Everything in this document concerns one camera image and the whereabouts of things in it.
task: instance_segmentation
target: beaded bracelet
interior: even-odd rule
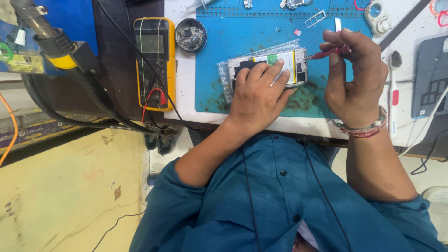
[[[386,110],[380,106],[379,107],[379,118],[374,123],[372,123],[370,126],[362,128],[362,129],[352,129],[347,127],[343,123],[338,123],[333,120],[330,120],[333,122],[333,125],[339,128],[339,132],[345,133],[347,135],[350,135],[354,138],[369,138],[376,134],[378,134],[386,125],[386,118],[388,117],[388,113]]]

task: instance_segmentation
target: teal shirt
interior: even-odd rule
[[[243,148],[262,251],[291,252],[302,221],[321,251],[349,250],[300,143],[258,134]],[[330,169],[317,146],[307,149],[354,252],[446,251],[427,200],[366,200]],[[258,251],[241,150],[205,187],[182,183],[176,161],[156,178],[129,251]]]

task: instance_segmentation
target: sim tray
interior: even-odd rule
[[[308,19],[308,20],[305,21],[306,27],[307,27],[307,28],[310,28],[311,26],[313,26],[313,25],[319,23],[320,21],[322,21],[322,20],[323,20],[324,18],[326,18],[326,17],[327,17],[327,16],[325,15],[325,11],[324,11],[324,10],[321,10],[321,11],[319,11],[316,15],[312,16],[310,19]]]

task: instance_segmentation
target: fingernail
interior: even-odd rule
[[[332,53],[329,56],[330,65],[336,65],[339,62],[339,57],[337,54]]]

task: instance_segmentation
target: yellow multimeter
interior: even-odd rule
[[[147,63],[137,56],[138,102],[141,107],[147,100],[146,109],[155,111],[173,110],[167,94],[176,104],[176,44],[174,41],[174,23],[164,17],[144,17],[134,22],[134,38],[138,49],[151,66],[158,72],[157,79]],[[161,91],[165,94],[161,102]]]

